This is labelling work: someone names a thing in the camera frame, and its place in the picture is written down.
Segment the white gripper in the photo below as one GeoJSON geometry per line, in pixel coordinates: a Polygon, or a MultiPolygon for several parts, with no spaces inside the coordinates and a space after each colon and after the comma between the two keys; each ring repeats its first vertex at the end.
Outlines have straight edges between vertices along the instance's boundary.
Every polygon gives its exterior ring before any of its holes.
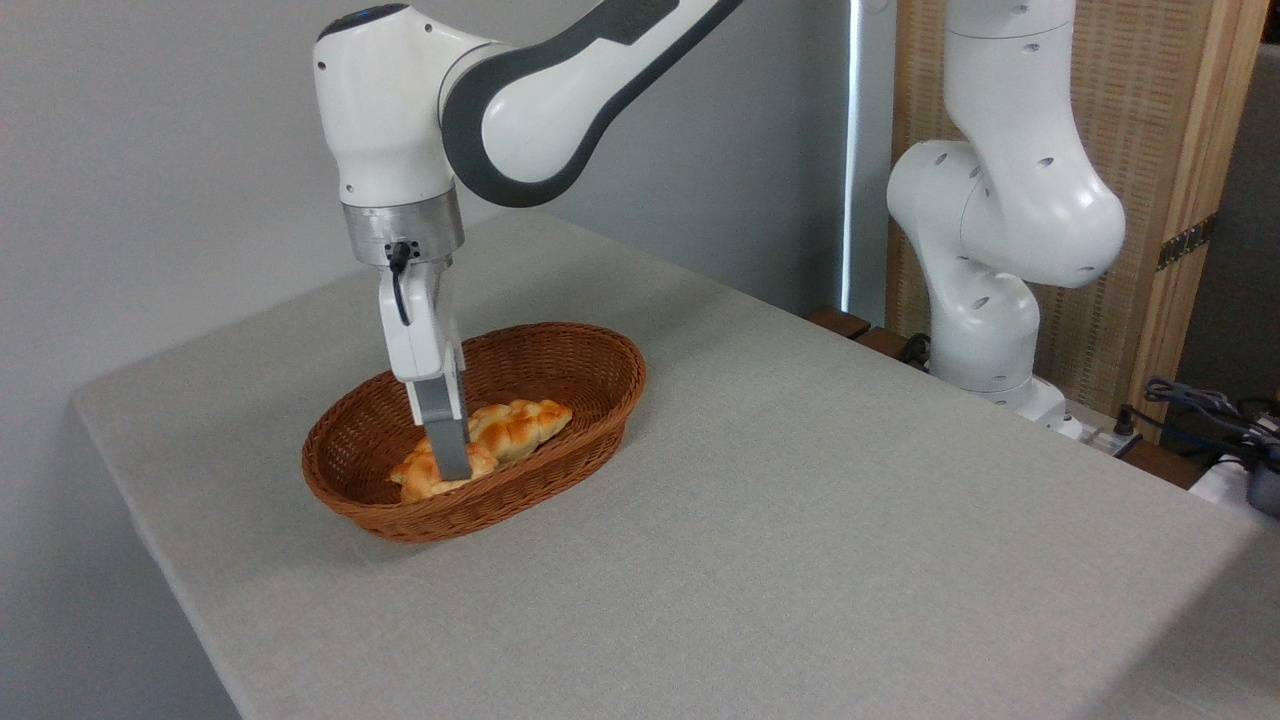
{"type": "Polygon", "coordinates": [[[468,454],[462,343],[454,316],[452,256],[380,269],[379,307],[392,373],[407,383],[415,423],[424,428],[444,480],[474,474],[468,454]]]}

